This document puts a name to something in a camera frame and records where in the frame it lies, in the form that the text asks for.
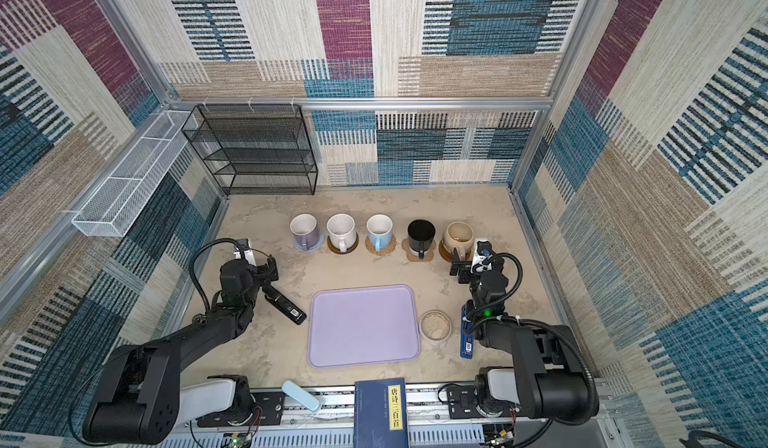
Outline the black mug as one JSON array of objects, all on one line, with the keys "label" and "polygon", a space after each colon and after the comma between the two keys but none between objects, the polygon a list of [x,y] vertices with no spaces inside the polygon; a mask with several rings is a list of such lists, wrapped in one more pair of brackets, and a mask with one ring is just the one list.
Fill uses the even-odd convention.
[{"label": "black mug", "polygon": [[416,219],[408,225],[407,233],[409,250],[419,259],[424,259],[433,243],[435,226],[428,220]]}]

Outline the beige ceramic mug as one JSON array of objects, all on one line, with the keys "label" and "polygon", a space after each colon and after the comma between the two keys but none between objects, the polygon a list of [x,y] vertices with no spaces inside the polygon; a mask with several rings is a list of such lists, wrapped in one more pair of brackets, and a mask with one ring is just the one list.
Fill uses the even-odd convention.
[{"label": "beige ceramic mug", "polygon": [[470,225],[454,221],[444,231],[442,243],[449,253],[456,250],[459,254],[466,255],[472,249],[474,240],[474,231]]}]

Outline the white mug blue handle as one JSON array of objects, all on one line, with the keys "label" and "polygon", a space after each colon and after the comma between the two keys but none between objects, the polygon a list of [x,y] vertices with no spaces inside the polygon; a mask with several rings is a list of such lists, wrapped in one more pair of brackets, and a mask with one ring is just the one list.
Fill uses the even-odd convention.
[{"label": "white mug blue handle", "polygon": [[368,219],[366,223],[368,241],[375,252],[381,252],[390,245],[393,226],[392,219],[384,214],[375,214]]}]

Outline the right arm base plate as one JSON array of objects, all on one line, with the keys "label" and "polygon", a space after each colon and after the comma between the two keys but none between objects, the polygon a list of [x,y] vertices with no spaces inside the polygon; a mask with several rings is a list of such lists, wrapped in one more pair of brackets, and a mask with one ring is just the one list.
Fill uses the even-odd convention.
[{"label": "right arm base plate", "polygon": [[516,393],[485,385],[447,383],[438,388],[437,398],[448,407],[451,419],[508,418],[527,410]]}]

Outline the white mug purple outside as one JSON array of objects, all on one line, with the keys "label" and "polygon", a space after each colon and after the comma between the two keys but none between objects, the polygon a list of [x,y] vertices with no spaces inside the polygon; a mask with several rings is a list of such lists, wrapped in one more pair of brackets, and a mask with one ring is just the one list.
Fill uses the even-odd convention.
[{"label": "white mug purple outside", "polygon": [[321,237],[317,219],[308,213],[296,215],[290,222],[289,229],[295,241],[302,245],[313,245]]}]

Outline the white ceramic mug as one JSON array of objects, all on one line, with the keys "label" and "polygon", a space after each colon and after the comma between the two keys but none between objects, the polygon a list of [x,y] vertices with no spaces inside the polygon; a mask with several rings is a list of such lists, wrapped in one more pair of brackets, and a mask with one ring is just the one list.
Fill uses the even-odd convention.
[{"label": "white ceramic mug", "polygon": [[339,213],[333,215],[326,225],[328,235],[332,243],[342,252],[350,247],[356,238],[356,225],[349,214]]}]

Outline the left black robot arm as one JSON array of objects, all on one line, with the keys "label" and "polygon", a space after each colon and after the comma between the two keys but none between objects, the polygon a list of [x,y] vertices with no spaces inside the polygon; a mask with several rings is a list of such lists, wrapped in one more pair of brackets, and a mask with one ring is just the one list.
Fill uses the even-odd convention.
[{"label": "left black robot arm", "polygon": [[89,447],[156,445],[172,432],[180,420],[181,373],[209,351],[242,335],[253,319],[258,292],[278,279],[273,256],[254,265],[235,239],[216,239],[200,250],[224,243],[234,245],[240,257],[221,266],[221,294],[204,301],[205,312],[168,336],[117,348],[78,389],[83,392],[91,380],[99,379],[80,428],[74,424],[80,394],[70,404],[67,423],[76,441]]}]

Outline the brown wooden round coaster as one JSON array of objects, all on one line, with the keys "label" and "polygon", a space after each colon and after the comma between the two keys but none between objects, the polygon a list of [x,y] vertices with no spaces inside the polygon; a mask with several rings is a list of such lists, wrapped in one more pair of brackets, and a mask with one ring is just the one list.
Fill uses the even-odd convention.
[{"label": "brown wooden round coaster", "polygon": [[326,245],[328,246],[330,251],[336,255],[350,254],[358,247],[358,244],[359,244],[359,235],[356,235],[354,243],[350,247],[347,247],[346,251],[342,252],[332,243],[332,240],[330,237],[326,238]]}]

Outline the grey-blue woven round coaster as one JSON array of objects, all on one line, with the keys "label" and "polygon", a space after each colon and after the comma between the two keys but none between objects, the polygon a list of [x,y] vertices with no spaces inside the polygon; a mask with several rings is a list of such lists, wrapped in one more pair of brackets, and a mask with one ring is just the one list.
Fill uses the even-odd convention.
[{"label": "grey-blue woven round coaster", "polygon": [[312,252],[319,249],[325,243],[326,243],[325,236],[321,236],[315,244],[306,245],[306,246],[294,240],[294,248],[301,252]]}]

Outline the dark brown round coaster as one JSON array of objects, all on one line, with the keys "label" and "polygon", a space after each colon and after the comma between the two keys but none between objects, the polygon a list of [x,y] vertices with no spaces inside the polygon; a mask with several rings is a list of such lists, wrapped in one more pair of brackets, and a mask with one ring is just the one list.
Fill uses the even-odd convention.
[{"label": "dark brown round coaster", "polygon": [[455,240],[446,241],[445,239],[441,239],[439,242],[439,253],[441,257],[449,263],[454,261],[454,254],[458,255],[459,261],[464,261],[466,259],[464,245]]}]

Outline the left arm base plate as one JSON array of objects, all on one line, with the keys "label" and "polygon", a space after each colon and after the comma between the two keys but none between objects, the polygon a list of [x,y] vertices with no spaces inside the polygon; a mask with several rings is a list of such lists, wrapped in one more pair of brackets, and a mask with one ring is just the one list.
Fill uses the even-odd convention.
[{"label": "left arm base plate", "polygon": [[236,395],[233,404],[224,411],[196,419],[201,428],[276,426],[282,419],[285,395],[282,392],[251,392]]}]

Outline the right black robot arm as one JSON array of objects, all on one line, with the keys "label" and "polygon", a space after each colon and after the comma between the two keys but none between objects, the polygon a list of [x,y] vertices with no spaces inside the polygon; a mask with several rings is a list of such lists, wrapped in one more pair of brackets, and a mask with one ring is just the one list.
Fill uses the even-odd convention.
[{"label": "right black robot arm", "polygon": [[471,260],[452,253],[450,274],[469,286],[471,298],[461,318],[465,340],[512,357],[510,368],[483,368],[475,377],[479,415],[521,415],[578,426],[598,414],[596,377],[571,329],[507,313],[506,302],[523,281],[515,255],[481,242]]}]

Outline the woven rattan round coaster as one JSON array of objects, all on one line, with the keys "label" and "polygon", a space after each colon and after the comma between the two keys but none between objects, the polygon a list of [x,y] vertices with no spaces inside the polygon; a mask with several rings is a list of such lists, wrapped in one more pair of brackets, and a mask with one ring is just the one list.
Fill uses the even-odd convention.
[{"label": "woven rattan round coaster", "polygon": [[371,240],[368,237],[365,238],[365,247],[366,247],[366,249],[371,254],[374,254],[376,256],[387,256],[387,255],[389,255],[389,254],[394,252],[396,246],[397,246],[397,240],[396,240],[395,237],[392,237],[391,240],[390,240],[390,243],[386,247],[382,248],[381,250],[376,250],[375,246],[371,242]]}]

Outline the brown flower-shaped coaster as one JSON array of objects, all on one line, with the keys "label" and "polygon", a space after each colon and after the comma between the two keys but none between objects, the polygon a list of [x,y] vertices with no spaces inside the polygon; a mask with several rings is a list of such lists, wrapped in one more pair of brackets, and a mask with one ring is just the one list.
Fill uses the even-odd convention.
[{"label": "brown flower-shaped coaster", "polygon": [[417,252],[414,252],[410,248],[409,240],[406,239],[401,243],[401,248],[405,252],[405,256],[409,262],[417,263],[417,262],[431,262],[434,259],[435,255],[435,249],[436,245],[435,242],[432,242],[429,249],[425,252],[424,256],[422,258],[419,257]]}]

